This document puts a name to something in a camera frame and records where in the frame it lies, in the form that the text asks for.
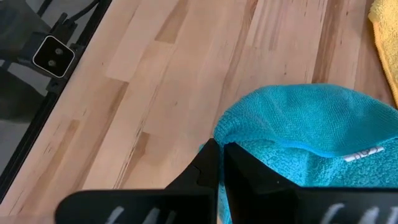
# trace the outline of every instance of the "cable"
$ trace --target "cable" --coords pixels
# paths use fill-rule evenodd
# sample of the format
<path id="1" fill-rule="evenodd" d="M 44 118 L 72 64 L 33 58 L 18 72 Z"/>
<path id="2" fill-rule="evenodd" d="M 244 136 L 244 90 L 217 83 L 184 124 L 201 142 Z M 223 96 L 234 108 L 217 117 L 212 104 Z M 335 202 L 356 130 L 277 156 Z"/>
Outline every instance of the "cable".
<path id="1" fill-rule="evenodd" d="M 69 23 L 73 23 L 76 22 L 78 19 L 80 19 L 82 16 L 84 16 L 85 14 L 87 14 L 87 12 L 89 12 L 90 10 L 92 10 L 98 3 L 100 2 L 100 0 L 94 0 L 92 3 L 90 3 L 87 7 L 85 7 L 84 9 L 82 9 L 80 12 L 76 13 L 74 16 L 71 16 L 68 21 Z"/>

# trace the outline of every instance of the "wood grain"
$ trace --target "wood grain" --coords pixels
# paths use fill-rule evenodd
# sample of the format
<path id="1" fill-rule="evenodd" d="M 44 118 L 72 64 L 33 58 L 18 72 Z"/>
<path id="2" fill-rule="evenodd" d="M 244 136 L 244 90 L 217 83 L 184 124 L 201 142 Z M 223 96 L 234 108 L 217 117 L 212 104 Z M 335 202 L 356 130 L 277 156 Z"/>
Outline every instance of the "wood grain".
<path id="1" fill-rule="evenodd" d="M 48 217 L 81 189 L 165 187 L 261 86 L 333 83 L 394 106 L 371 2 L 113 1 L 0 217 Z"/>

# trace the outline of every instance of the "microfiber cloth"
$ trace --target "microfiber cloth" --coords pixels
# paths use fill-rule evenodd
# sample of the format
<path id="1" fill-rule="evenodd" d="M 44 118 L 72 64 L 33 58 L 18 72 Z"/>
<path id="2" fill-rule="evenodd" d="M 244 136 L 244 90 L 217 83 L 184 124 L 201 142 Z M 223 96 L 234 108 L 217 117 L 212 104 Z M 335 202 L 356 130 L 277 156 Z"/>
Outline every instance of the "microfiber cloth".
<path id="1" fill-rule="evenodd" d="M 398 1 L 375 0 L 369 19 L 387 81 L 398 105 Z"/>
<path id="2" fill-rule="evenodd" d="M 336 85 L 260 88 L 224 112 L 214 131 L 305 187 L 398 187 L 398 111 Z M 347 162 L 344 156 L 384 150 Z M 219 215 L 231 223 L 221 178 Z"/>

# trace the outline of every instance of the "black screw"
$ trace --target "black screw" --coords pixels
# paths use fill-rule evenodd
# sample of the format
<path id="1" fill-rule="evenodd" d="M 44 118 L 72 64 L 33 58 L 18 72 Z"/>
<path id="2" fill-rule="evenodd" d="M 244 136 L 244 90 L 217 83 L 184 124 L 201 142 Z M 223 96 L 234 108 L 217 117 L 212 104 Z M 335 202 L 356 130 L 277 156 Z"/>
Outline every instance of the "black screw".
<path id="1" fill-rule="evenodd" d="M 63 50 L 62 49 L 55 49 L 55 53 L 57 55 L 61 55 L 61 54 L 63 54 Z"/>
<path id="2" fill-rule="evenodd" d="M 49 66 L 55 67 L 55 66 L 57 66 L 57 63 L 54 60 L 49 60 Z"/>

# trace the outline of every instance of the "black metal frame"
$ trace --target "black metal frame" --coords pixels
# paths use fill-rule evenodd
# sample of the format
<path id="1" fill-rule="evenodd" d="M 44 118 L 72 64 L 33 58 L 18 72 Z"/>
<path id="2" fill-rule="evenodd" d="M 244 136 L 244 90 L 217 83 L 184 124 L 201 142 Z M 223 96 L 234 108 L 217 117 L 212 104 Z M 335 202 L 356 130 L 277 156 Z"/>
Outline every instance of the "black metal frame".
<path id="1" fill-rule="evenodd" d="M 42 7 L 40 7 L 43 11 L 45 10 L 52 0 L 45 0 Z M 97 27 L 99 26 L 105 12 L 108 10 L 109 5 L 111 4 L 112 0 L 101 0 L 94 13 L 91 15 L 90 20 L 88 21 L 85 29 L 79 36 L 76 44 L 74 46 L 80 46 L 78 49 L 79 56 L 76 60 L 76 63 L 73 64 L 73 68 L 71 72 L 76 68 L 78 61 L 84 50 L 86 49 L 89 41 L 91 40 L 92 36 L 94 35 Z M 25 135 L 22 137 L 22 140 L 18 144 L 15 152 L 13 153 L 10 161 L 8 162 L 6 168 L 3 170 L 0 176 L 0 203 L 4 199 L 9 190 L 12 182 L 14 181 L 16 175 L 18 174 L 20 168 L 22 167 L 27 155 L 29 154 L 32 146 L 34 145 L 37 137 L 39 136 L 42 128 L 46 120 L 49 118 L 55 104 L 57 103 L 61 92 L 65 88 L 67 82 L 60 82 L 55 78 L 50 81 L 49 86 L 47 87 L 48 90 L 51 90 L 47 93 L 43 103 L 40 106 L 40 109 L 36 113 L 34 119 L 30 123 Z"/>
<path id="2" fill-rule="evenodd" d="M 53 0 L 44 0 L 44 2 L 42 3 L 42 5 L 40 6 L 39 10 L 36 12 L 37 15 L 39 15 L 40 17 L 42 17 L 44 15 L 44 12 L 49 8 L 51 2 Z M 8 70 L 8 68 L 10 68 L 12 62 L 10 61 L 5 61 L 3 63 L 3 65 L 1 65 L 1 67 L 5 70 Z"/>

